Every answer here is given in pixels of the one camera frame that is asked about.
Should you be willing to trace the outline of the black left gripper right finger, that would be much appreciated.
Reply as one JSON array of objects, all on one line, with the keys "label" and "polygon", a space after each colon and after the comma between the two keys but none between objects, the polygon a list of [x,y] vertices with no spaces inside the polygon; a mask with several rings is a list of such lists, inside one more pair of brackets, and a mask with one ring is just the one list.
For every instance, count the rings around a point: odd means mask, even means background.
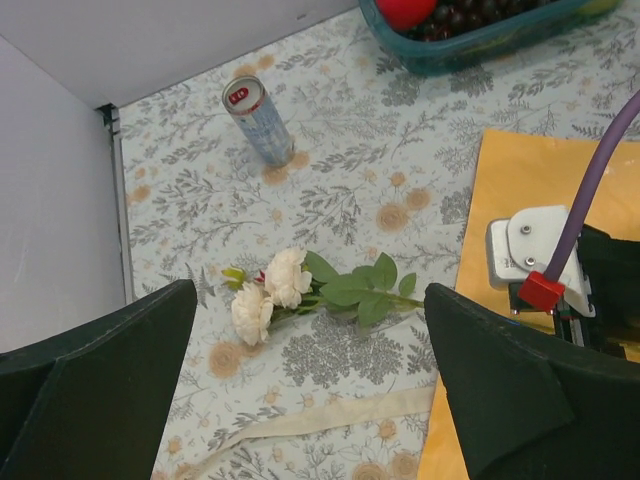
[{"label": "black left gripper right finger", "polygon": [[636,479],[639,366],[432,283],[427,328],[472,479]]}]

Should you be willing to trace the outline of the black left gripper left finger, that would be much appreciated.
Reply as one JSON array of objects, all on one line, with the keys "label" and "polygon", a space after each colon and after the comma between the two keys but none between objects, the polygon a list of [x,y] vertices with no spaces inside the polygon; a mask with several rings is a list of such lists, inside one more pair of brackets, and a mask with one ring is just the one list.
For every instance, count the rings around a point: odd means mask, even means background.
[{"label": "black left gripper left finger", "polygon": [[2,354],[2,478],[150,478],[196,308],[177,280]]}]

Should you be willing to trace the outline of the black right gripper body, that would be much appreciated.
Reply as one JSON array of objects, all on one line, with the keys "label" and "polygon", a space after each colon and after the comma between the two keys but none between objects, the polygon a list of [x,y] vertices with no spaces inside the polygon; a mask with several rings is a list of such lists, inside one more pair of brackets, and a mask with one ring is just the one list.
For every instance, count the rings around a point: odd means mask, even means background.
[{"label": "black right gripper body", "polygon": [[561,340],[625,360],[639,358],[639,243],[585,225],[577,256],[590,284],[595,309],[586,317],[568,304],[551,314]]}]

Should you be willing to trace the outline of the cream printed ribbon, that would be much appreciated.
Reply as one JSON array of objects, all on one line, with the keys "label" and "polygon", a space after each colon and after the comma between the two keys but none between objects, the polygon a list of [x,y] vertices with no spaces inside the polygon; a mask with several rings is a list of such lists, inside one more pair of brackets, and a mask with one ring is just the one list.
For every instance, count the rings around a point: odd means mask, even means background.
[{"label": "cream printed ribbon", "polygon": [[175,479],[200,479],[224,452],[246,440],[309,435],[360,423],[428,413],[431,410],[434,392],[434,386],[427,386],[339,400],[328,406],[278,416],[251,425],[232,435],[218,450],[195,464],[188,473],[176,475]]}]

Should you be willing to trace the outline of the orange paper bouquet wrap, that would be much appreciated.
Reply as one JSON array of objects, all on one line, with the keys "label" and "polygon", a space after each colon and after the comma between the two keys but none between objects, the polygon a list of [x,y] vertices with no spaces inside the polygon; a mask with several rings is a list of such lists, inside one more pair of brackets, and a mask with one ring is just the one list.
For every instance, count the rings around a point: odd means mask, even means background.
[{"label": "orange paper bouquet wrap", "polygon": [[[485,248],[490,221],[548,205],[570,205],[596,144],[587,140],[485,132],[455,289],[504,316],[507,295],[488,280]],[[639,238],[639,145],[620,144],[587,216],[589,225],[617,239]]]}]

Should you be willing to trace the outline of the white rose stem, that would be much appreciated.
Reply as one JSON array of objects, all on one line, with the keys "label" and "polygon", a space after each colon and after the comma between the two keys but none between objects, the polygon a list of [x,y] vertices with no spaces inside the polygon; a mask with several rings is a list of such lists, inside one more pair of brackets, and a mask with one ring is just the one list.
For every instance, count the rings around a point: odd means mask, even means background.
[{"label": "white rose stem", "polygon": [[275,254],[255,277],[239,267],[229,267],[223,275],[234,292],[230,310],[235,333],[251,347],[266,343],[277,323],[320,310],[369,329],[391,313],[421,306],[412,298],[417,275],[400,276],[386,253],[372,265],[342,274],[319,254],[296,246]]}]

